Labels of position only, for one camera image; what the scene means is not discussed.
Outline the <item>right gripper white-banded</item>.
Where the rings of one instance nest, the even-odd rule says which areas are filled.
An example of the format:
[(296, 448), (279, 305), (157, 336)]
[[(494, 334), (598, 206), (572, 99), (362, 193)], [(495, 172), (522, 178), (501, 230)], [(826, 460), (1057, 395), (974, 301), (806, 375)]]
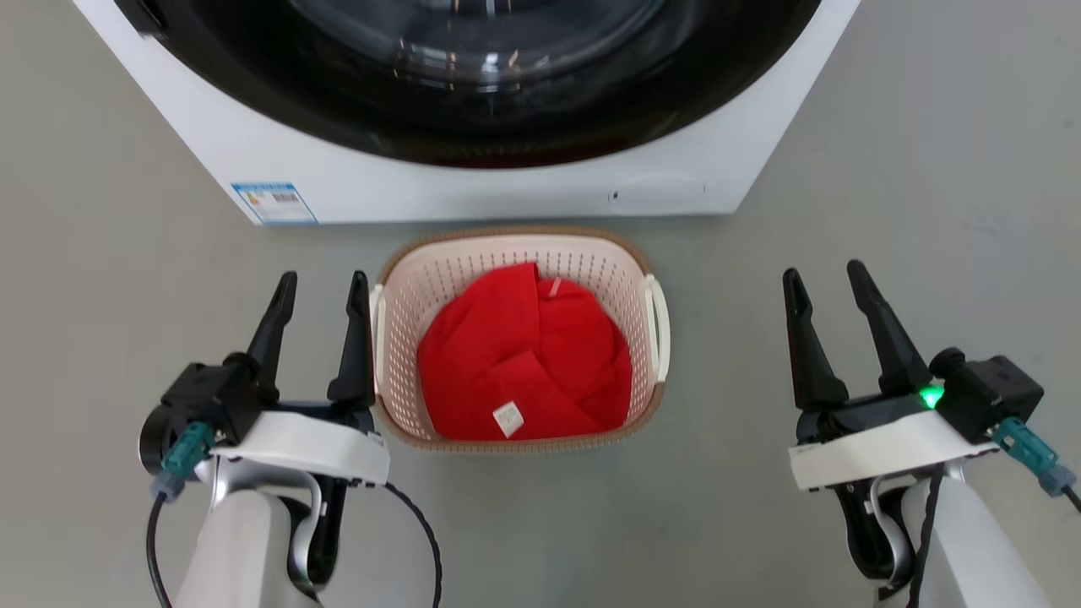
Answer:
[(877, 385), (896, 398), (849, 400), (845, 382), (835, 376), (813, 323), (813, 304), (798, 269), (783, 273), (789, 361), (795, 384), (796, 446), (789, 464), (802, 491), (844, 485), (996, 450), (988, 438), (969, 440), (918, 395), (932, 374), (899, 317), (860, 259), (846, 265), (856, 305), (867, 318), (881, 376)]

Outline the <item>left gripper white-banded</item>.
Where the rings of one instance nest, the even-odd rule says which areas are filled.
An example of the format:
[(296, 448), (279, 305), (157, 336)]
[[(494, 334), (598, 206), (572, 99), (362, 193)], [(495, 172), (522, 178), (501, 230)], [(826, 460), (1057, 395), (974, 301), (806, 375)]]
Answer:
[[(297, 272), (275, 287), (246, 354), (258, 366), (256, 392), (278, 404), (275, 385), (286, 323), (292, 319)], [(348, 319), (337, 376), (326, 397), (341, 409), (368, 409), (375, 399), (373, 339), (368, 275), (355, 270), (346, 302)], [(304, 413), (259, 413), (238, 445), (211, 450), (212, 487), (313, 487), (313, 477), (383, 486), (390, 455), (377, 432), (356, 429)]]

